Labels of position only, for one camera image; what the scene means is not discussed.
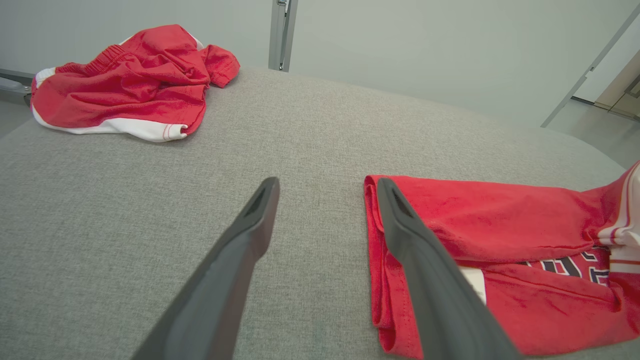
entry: white trim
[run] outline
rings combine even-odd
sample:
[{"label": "white trim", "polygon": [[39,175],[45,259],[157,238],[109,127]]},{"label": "white trim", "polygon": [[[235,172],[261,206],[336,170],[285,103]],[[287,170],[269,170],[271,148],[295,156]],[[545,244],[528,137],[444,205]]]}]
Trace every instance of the white trim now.
[{"label": "white trim", "polygon": [[629,187],[629,181],[636,176],[636,172],[639,168],[638,165],[640,165],[640,161],[634,165],[632,170],[629,172],[629,175],[625,179],[624,185],[622,186],[622,193],[620,194],[620,210],[618,211],[618,219],[616,219],[616,222],[612,226],[606,227],[600,230],[600,232],[598,233],[598,238],[600,240],[600,243],[603,243],[605,245],[612,245],[611,238],[617,237],[616,236],[617,231],[616,231],[616,234],[613,234],[612,232],[618,228],[624,227],[627,224],[627,216],[628,216],[627,202],[629,200],[627,198],[627,189]]},{"label": "white trim", "polygon": [[627,274],[640,274],[640,265],[632,264],[611,264],[611,272],[624,272]]},{"label": "white trim", "polygon": [[196,49],[198,49],[198,51],[204,49],[204,45],[202,45],[202,43],[198,39],[196,39],[195,36],[191,35],[191,37],[193,38],[193,40],[196,40]]},{"label": "white trim", "polygon": [[50,67],[48,69],[40,70],[36,74],[36,89],[42,85],[42,82],[56,73],[56,68]]},{"label": "white trim", "polygon": [[458,266],[458,268],[469,285],[474,289],[476,295],[478,295],[483,304],[486,305],[486,288],[484,287],[484,273],[482,270],[465,266]]},{"label": "white trim", "polygon": [[33,105],[31,105],[31,111],[33,112],[33,117],[40,125],[50,129],[62,130],[77,135],[126,133],[150,142],[168,142],[187,137],[187,134],[180,131],[181,129],[187,128],[187,125],[185,124],[163,124],[162,122],[149,120],[117,117],[114,119],[107,119],[98,126],[58,127],[46,123]]},{"label": "white trim", "polygon": [[631,247],[640,249],[640,166],[636,165],[636,168],[629,174],[628,182],[628,204],[629,204],[629,225],[621,227],[614,234],[616,239],[620,239],[617,242]]},{"label": "white trim", "polygon": [[126,43],[127,41],[129,41],[130,38],[132,38],[133,35],[129,36],[128,38],[124,39],[123,42],[119,43],[118,45],[122,46],[122,44]]},{"label": "white trim", "polygon": [[615,260],[640,262],[640,249],[630,246],[613,246],[611,247],[611,256],[609,257],[609,270],[611,272],[640,274],[640,263],[620,264],[616,263]]},{"label": "white trim", "polygon": [[[193,38],[193,40],[196,40],[196,49],[198,49],[198,51],[204,49],[204,45],[202,45],[202,43],[196,39],[196,37],[194,37],[190,32],[187,31],[187,34],[191,35],[191,37]],[[126,38],[123,42],[119,43],[118,45],[122,45],[124,43],[126,43],[130,38],[132,38],[133,36],[130,36],[128,38]]]},{"label": "white trim", "polygon": [[[609,287],[607,285],[607,282],[609,281],[609,273],[611,273],[611,269],[601,270],[601,269],[596,268],[595,266],[589,266],[589,268],[587,270],[588,270],[588,274],[589,274],[589,278],[591,279],[591,282],[595,282],[598,285]],[[605,273],[606,272],[606,275],[595,274],[596,275],[596,279],[595,279],[596,281],[593,281],[593,278],[591,277],[591,272],[600,272],[600,273]]]}]

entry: floor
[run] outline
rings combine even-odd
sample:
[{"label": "floor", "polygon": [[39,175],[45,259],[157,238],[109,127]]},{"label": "floor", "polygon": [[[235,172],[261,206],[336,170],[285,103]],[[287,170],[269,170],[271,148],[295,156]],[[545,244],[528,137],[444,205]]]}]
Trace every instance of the floor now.
[{"label": "floor", "polygon": [[569,100],[547,129],[572,135],[630,168],[640,160],[640,122]]}]

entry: white tag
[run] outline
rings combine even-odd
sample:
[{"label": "white tag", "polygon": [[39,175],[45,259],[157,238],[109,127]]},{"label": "white tag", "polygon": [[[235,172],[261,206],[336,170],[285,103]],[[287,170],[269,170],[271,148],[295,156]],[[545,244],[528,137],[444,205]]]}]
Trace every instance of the white tag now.
[{"label": "white tag", "polygon": [[484,274],[482,270],[464,266],[458,266],[458,268],[460,268],[460,272],[465,276],[480,300],[486,305],[486,290],[484,288]]}]

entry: white wall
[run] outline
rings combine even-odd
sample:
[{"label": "white wall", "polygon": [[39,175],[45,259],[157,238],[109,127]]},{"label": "white wall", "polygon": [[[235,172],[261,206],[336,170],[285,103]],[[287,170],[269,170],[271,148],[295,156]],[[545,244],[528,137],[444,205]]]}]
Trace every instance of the white wall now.
[{"label": "white wall", "polygon": [[269,0],[9,0],[0,5],[0,69],[36,73],[86,63],[108,45],[166,24],[232,51],[240,65],[268,65]]},{"label": "white wall", "polygon": [[639,0],[300,0],[290,72],[540,126]]},{"label": "white wall", "polygon": [[587,74],[587,80],[573,96],[595,102],[638,51],[640,51],[640,17],[636,17],[629,25],[596,69]]}]

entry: clothing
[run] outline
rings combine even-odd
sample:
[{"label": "clothing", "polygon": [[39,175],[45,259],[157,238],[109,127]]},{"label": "clothing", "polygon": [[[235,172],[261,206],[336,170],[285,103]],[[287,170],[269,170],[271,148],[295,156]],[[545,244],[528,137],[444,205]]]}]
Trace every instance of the clothing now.
[{"label": "clothing", "polygon": [[41,125],[74,134],[182,139],[202,121],[209,83],[223,88],[239,68],[229,51],[204,47],[179,25],[160,26],[109,46],[86,65],[40,71],[31,111]]},{"label": "clothing", "polygon": [[[386,352],[422,358],[404,272],[385,244],[381,177],[364,184],[373,322]],[[525,355],[640,334],[640,162],[585,192],[390,178],[457,264],[482,270],[486,305]]]}]

